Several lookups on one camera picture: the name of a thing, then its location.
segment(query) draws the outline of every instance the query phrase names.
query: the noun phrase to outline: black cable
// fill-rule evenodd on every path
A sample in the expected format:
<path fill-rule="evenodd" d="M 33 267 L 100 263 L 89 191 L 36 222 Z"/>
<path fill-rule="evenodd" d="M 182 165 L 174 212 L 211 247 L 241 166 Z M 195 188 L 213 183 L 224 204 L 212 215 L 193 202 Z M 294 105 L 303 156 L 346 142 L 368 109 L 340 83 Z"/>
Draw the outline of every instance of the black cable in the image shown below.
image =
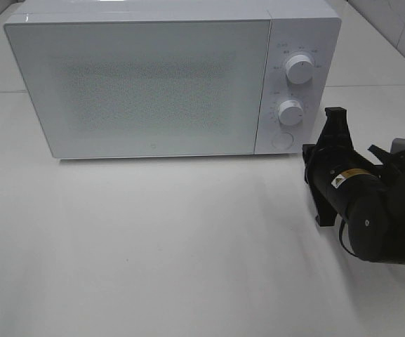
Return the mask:
<path fill-rule="evenodd" d="M 341 246 L 343 246 L 344 250 L 346 252 L 348 252 L 350 255 L 355 256 L 356 258 L 358 258 L 358 256 L 353 254 L 353 252 L 351 252 L 349 249 L 347 249 L 347 247 L 344 245 L 344 241 L 343 241 L 344 227 L 345 227 L 345 220 L 342 219 L 341 220 L 341 225 L 340 225 L 340 243 L 341 243 Z"/>

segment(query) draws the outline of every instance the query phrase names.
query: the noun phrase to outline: white table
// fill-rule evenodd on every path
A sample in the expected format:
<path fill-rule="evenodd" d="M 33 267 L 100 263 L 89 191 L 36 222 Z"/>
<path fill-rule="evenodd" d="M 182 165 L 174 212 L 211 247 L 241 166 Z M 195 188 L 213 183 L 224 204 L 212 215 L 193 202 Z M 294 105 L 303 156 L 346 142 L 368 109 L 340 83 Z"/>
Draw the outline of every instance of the white table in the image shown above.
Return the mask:
<path fill-rule="evenodd" d="M 405 86 L 334 105 L 362 153 L 405 136 Z M 27 93 L 0 93 L 0 337 L 405 337 L 405 266 L 337 235 L 300 155 L 59 162 Z"/>

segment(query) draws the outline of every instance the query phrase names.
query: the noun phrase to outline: power knob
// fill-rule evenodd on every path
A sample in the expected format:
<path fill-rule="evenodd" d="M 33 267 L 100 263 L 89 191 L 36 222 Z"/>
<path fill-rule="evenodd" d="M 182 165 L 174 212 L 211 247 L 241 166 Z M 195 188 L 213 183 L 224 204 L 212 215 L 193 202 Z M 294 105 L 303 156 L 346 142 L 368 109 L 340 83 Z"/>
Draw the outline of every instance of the power knob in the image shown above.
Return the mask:
<path fill-rule="evenodd" d="M 286 77 L 293 84 L 304 84 L 313 77 L 314 61 L 308 54 L 296 54 L 286 61 Z"/>
<path fill-rule="evenodd" d="M 302 105 L 297 100 L 286 100 L 279 105 L 276 113 L 280 123 L 287 126 L 300 123 L 304 115 Z"/>

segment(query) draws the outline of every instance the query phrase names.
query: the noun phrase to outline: microwave control panel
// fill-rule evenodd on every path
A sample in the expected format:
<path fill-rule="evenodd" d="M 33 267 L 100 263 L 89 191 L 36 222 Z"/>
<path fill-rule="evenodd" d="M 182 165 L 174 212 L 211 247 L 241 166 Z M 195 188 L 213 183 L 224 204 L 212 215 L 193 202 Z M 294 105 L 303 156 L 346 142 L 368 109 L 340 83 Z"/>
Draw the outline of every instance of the microwave control panel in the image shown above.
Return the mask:
<path fill-rule="evenodd" d="M 338 18 L 272 20 L 256 154 L 308 143 L 340 29 Z"/>

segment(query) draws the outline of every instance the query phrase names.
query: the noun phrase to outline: round button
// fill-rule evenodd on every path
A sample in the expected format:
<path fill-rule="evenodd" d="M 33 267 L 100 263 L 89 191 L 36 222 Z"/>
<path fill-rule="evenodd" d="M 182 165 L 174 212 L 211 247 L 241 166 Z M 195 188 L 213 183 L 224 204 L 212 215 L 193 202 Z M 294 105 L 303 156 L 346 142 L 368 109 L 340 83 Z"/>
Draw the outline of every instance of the round button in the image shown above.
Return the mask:
<path fill-rule="evenodd" d="M 297 100 L 287 100 L 280 104 L 277 109 L 280 123 L 287 126 L 293 126 L 303 119 L 303 108 Z"/>
<path fill-rule="evenodd" d="M 286 76 L 293 84 L 304 84 L 313 77 L 313 59 L 306 54 L 292 56 L 285 64 Z"/>
<path fill-rule="evenodd" d="M 287 150 L 293 146 L 294 137 L 290 133 L 283 132 L 275 135 L 272 146 L 278 150 Z"/>

